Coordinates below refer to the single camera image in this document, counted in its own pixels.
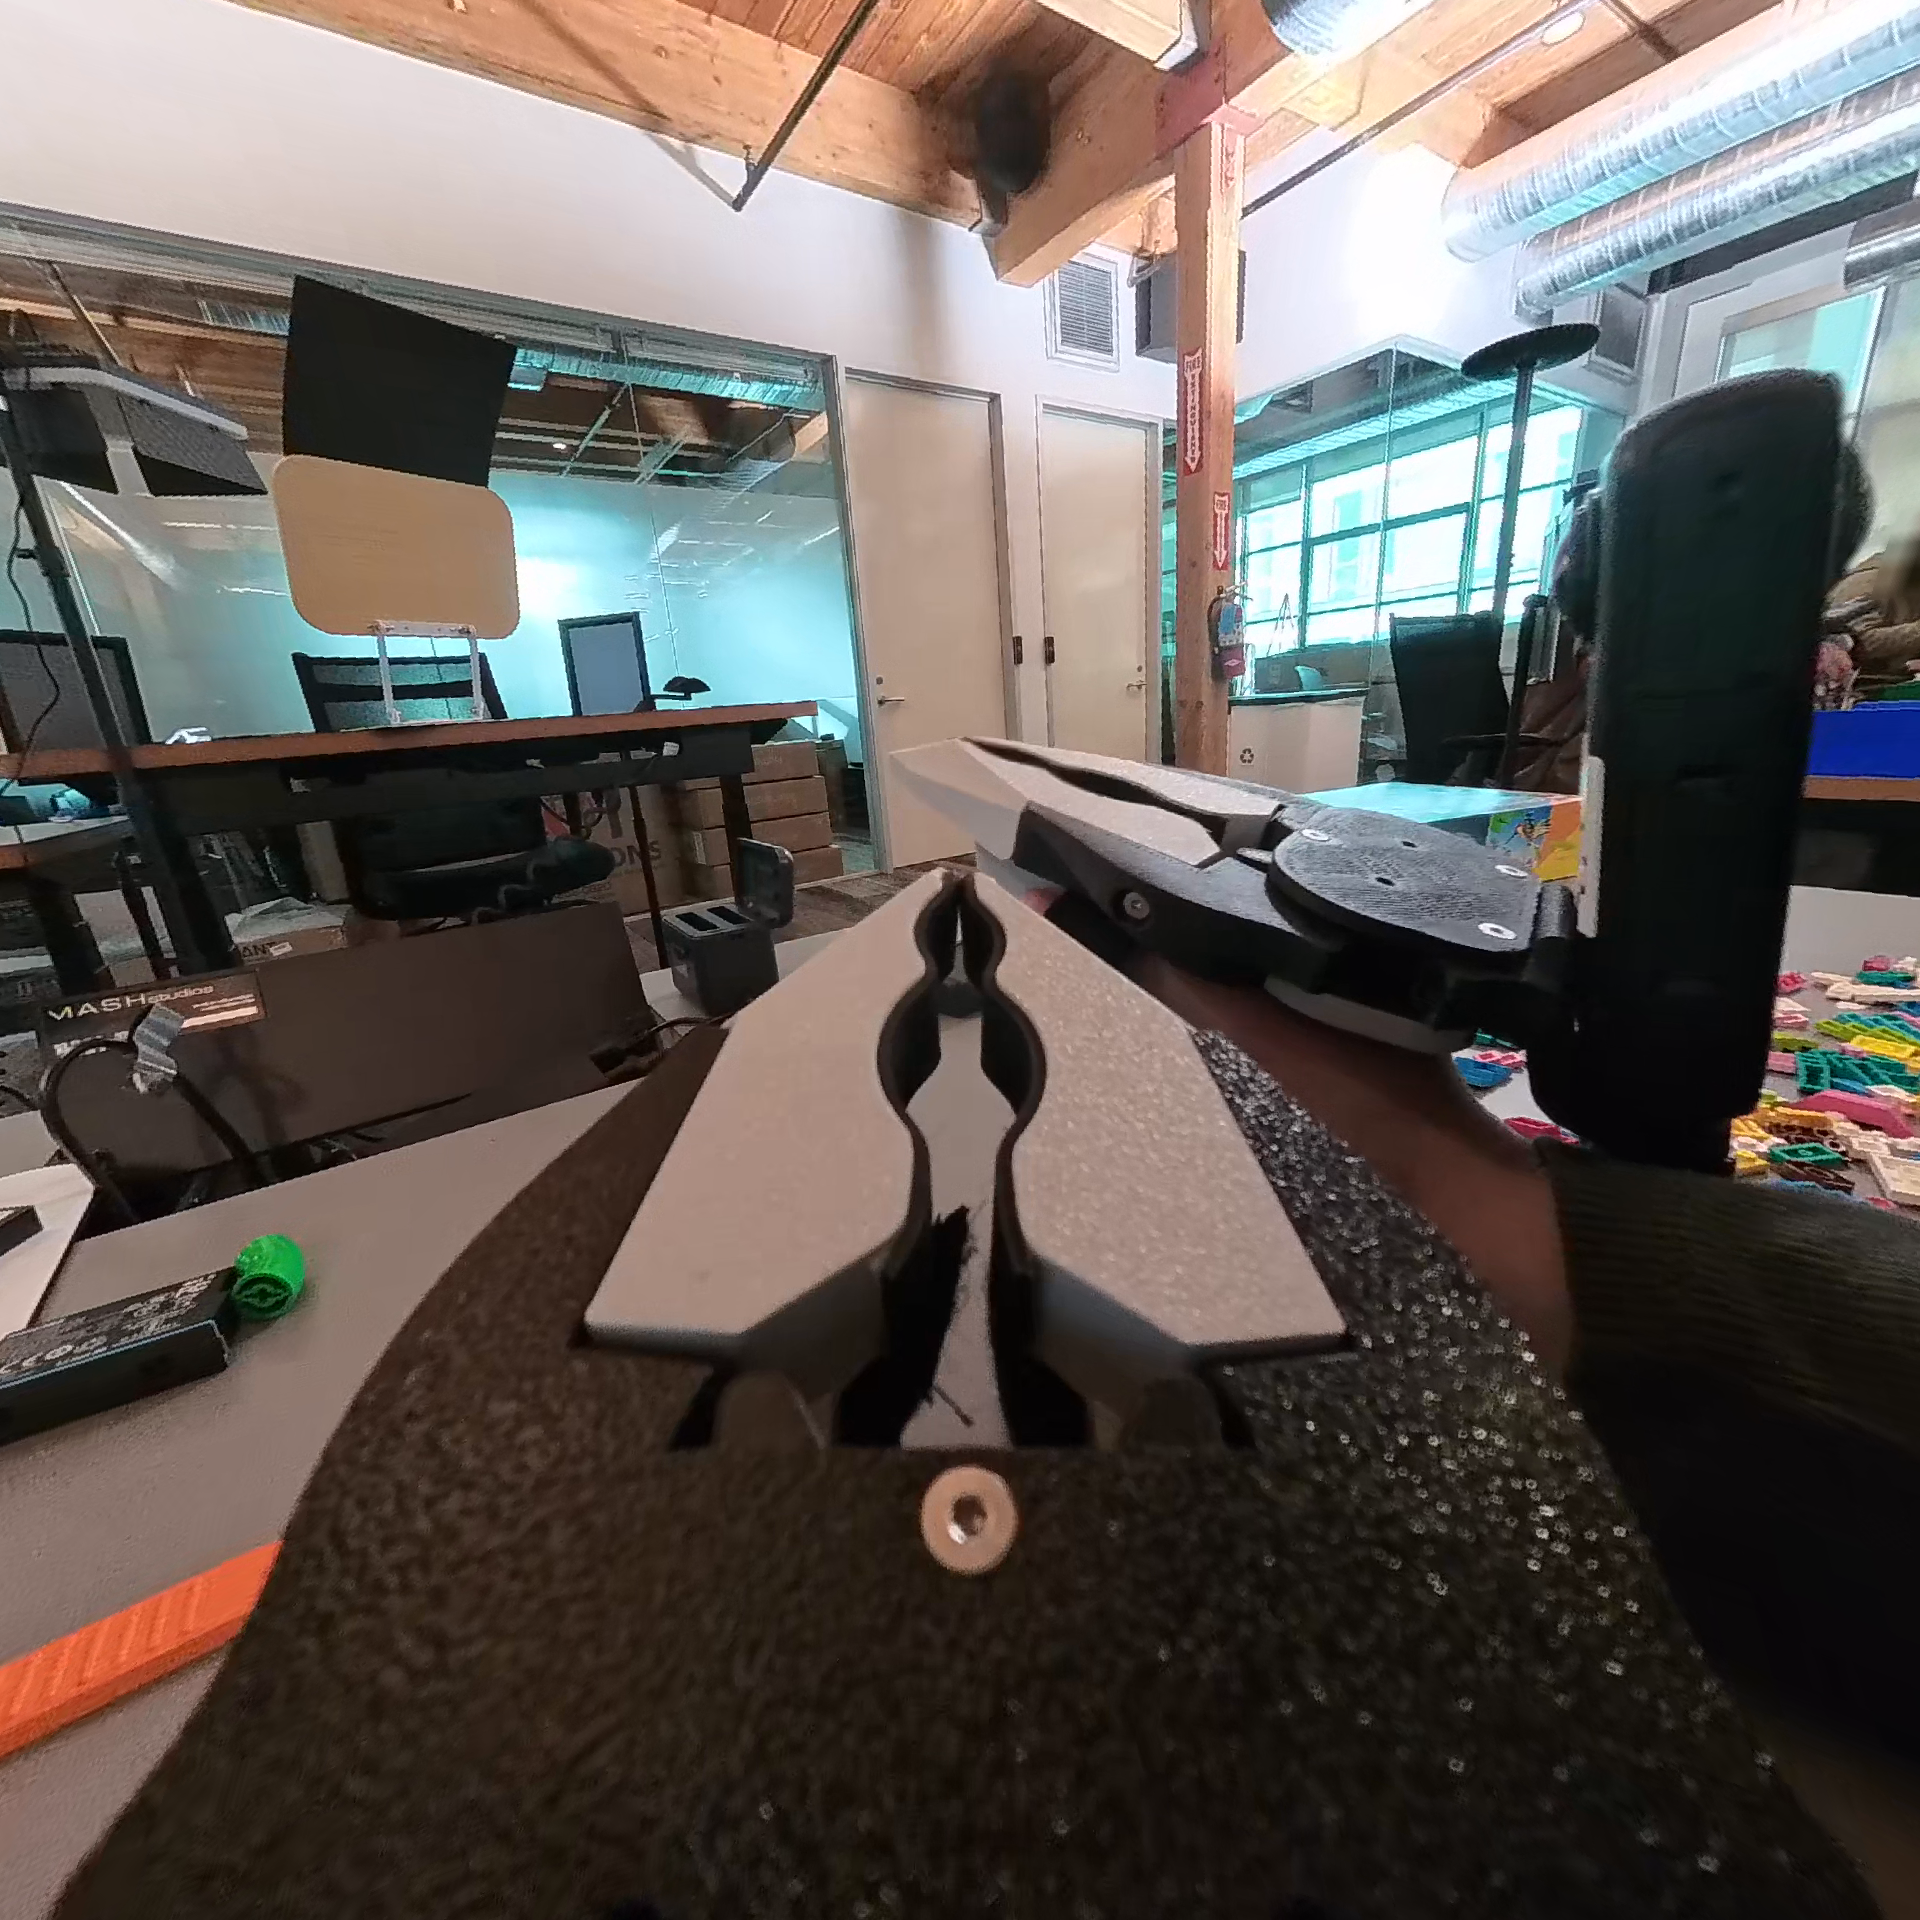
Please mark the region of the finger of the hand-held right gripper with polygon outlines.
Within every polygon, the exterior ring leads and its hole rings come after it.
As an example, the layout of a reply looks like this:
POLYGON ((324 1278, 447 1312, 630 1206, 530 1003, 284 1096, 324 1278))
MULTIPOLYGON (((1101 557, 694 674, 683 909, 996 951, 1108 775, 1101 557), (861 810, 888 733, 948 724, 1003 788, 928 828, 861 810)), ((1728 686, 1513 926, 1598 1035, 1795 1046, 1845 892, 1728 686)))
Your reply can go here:
POLYGON ((972 734, 972 755, 996 775, 1019 815, 1052 810, 1068 828, 1097 828, 1191 869, 1264 845, 1272 823, 1295 801, 1252 782, 1028 741, 972 734))
POLYGON ((928 741, 888 761, 906 797, 928 801, 972 843, 972 871, 993 877, 1019 904, 1052 904, 1052 881, 1019 869, 1021 810, 1041 794, 1041 764, 993 750, 996 741, 928 741))

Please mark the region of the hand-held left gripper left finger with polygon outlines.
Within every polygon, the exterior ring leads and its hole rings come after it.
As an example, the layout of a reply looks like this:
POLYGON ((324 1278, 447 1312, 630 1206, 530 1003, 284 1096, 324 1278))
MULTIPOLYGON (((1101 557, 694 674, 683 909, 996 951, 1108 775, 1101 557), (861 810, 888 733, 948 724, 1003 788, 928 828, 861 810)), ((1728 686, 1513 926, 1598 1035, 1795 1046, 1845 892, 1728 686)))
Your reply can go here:
POLYGON ((728 1020, 583 1330, 647 1354, 881 1354, 928 1231, 933 995, 956 871, 928 871, 728 1020))

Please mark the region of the long wooden desk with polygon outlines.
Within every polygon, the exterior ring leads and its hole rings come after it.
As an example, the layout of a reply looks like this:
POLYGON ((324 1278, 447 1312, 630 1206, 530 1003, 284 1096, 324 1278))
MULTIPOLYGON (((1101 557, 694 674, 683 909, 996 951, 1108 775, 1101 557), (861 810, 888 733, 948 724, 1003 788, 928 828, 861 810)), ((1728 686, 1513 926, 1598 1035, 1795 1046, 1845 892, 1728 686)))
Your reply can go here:
POLYGON ((236 947, 192 835, 405 815, 418 807, 547 801, 713 775, 728 801, 751 750, 800 706, 670 706, 623 714, 435 719, 377 733, 278 733, 164 744, 0 755, 5 782, 110 782, 179 971, 232 971, 236 947))

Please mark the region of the toy brick box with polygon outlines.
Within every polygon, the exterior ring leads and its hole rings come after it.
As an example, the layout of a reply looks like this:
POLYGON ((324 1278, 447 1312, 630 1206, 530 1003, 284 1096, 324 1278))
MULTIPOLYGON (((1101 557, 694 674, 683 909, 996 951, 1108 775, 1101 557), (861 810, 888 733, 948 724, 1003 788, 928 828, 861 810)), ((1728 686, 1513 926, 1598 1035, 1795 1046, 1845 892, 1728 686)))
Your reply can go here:
POLYGON ((1579 856, 1582 856, 1579 797, 1363 782, 1342 794, 1309 794, 1309 801, 1454 830, 1498 854, 1507 869, 1530 871, 1538 881, 1579 881, 1579 856))

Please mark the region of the beige door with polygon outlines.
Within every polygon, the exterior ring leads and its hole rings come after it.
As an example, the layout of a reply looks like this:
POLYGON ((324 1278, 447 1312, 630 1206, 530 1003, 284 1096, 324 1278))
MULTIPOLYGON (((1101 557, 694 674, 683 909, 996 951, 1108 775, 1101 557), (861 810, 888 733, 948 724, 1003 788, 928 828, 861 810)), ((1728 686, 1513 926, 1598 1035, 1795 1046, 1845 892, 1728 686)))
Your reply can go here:
POLYGON ((993 396, 841 376, 846 506, 888 869, 972 854, 896 773, 900 750, 1010 733, 1003 511, 993 396))
POLYGON ((1159 724, 1159 428, 1041 406, 1050 744, 1152 755, 1159 724))

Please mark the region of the stack of cardboard boxes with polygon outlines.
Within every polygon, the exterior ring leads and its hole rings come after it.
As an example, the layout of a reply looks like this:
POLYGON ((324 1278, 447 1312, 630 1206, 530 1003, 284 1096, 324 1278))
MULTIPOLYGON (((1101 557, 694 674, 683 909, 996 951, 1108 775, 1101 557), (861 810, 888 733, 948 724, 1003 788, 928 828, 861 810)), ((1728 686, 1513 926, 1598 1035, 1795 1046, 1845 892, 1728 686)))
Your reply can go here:
MULTIPOLYGON (((767 741, 740 782, 751 843, 792 854, 796 881, 841 877, 833 794, 816 741, 767 741)), ((718 782, 634 788, 601 801, 589 828, 616 856, 611 885, 623 910, 728 895, 724 794, 718 782)))

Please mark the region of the black charging dock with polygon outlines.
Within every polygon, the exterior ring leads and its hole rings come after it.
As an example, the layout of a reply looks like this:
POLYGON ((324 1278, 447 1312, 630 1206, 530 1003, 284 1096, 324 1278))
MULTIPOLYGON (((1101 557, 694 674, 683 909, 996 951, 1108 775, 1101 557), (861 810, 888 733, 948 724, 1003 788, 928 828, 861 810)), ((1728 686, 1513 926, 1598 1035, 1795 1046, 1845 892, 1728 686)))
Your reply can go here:
POLYGON ((728 1020, 781 984, 777 931, 796 917, 792 854, 747 835, 737 856, 728 904, 661 917, 661 959, 703 1020, 728 1020))

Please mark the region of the small dark screen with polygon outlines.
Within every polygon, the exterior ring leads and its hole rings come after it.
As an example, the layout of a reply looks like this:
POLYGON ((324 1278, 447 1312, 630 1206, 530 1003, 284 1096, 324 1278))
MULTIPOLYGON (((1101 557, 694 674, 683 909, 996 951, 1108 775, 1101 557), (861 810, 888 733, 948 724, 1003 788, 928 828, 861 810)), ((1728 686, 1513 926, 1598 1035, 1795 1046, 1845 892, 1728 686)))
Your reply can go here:
POLYGON ((647 626, 634 609, 560 619, 560 655, 573 714, 656 713, 647 626))

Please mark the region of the black labelled panel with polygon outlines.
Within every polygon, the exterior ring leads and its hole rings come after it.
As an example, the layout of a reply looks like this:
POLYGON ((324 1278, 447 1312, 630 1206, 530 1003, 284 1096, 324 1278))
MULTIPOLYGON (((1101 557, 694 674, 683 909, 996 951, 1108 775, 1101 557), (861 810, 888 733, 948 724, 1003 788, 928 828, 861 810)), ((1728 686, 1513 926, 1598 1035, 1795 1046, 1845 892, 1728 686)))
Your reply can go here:
POLYGON ((661 1046, 611 904, 192 971, 40 1014, 40 1125, 110 1218, 602 1091, 661 1046))

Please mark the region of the blue storage bin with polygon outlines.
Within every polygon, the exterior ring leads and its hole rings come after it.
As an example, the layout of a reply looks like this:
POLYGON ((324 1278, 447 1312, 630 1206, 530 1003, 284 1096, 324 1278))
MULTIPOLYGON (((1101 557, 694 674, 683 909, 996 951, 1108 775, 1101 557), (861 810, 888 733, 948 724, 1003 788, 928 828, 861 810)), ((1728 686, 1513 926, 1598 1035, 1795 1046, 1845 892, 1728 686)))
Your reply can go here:
POLYGON ((1880 700, 1814 713, 1809 782, 1914 782, 1920 775, 1920 706, 1880 700))

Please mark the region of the pile of colourful toy bricks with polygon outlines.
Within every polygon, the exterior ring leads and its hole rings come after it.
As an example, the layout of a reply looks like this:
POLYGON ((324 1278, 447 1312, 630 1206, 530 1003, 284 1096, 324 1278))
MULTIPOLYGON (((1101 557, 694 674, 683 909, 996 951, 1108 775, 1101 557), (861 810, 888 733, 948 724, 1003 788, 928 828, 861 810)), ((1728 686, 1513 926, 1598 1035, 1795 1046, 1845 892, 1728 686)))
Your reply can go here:
POLYGON ((1445 1046, 1470 1096, 1529 1077, 1530 1138, 1620 1165, 1914 1212, 1914 964, 1788 971, 1778 945, 1582 945, 1568 995, 1445 1046))

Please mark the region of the black power pack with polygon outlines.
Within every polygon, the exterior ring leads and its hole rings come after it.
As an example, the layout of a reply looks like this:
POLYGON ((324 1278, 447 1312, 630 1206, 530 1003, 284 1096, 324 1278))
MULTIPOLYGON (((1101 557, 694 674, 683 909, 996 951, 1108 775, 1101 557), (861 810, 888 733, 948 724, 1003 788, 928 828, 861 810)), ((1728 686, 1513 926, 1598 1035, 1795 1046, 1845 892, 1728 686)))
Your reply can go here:
POLYGON ((0 1442, 220 1375, 232 1339, 232 1272, 24 1328, 0 1339, 0 1442))

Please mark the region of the orange brick separator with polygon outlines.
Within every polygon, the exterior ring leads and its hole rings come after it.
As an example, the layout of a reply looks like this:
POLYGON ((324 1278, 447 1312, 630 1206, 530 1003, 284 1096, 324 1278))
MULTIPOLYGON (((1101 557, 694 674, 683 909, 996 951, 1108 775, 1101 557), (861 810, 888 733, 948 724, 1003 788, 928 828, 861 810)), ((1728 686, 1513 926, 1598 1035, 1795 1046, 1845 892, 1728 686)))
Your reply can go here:
POLYGON ((248 1629, 278 1552, 284 1543, 248 1547, 220 1567, 10 1658, 0 1666, 0 1753, 24 1753, 220 1654, 248 1629))

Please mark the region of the black computer monitor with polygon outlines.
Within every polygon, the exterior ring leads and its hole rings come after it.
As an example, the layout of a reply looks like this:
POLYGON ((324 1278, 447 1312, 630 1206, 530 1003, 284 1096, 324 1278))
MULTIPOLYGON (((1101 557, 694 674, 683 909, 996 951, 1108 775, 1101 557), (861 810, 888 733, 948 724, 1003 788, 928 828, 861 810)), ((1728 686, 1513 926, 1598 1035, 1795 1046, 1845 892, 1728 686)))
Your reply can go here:
MULTIPOLYGON (((126 637, 97 637, 116 724, 130 744, 151 744, 148 697, 126 637)), ((58 750, 97 750, 97 713, 82 686, 82 667, 58 631, 0 631, 0 706, 5 750, 33 744, 33 764, 58 750)))

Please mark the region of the wooden post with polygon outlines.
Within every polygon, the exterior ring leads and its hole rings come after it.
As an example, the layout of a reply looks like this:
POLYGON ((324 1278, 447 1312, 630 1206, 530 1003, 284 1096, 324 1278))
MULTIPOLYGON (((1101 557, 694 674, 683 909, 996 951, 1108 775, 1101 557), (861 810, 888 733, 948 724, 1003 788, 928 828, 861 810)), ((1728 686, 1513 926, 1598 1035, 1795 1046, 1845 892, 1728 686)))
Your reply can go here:
POLYGON ((1229 689, 1208 663, 1208 594, 1236 583, 1236 334, 1237 334, 1237 128, 1208 115, 1172 166, 1172 761, 1226 775, 1229 689))

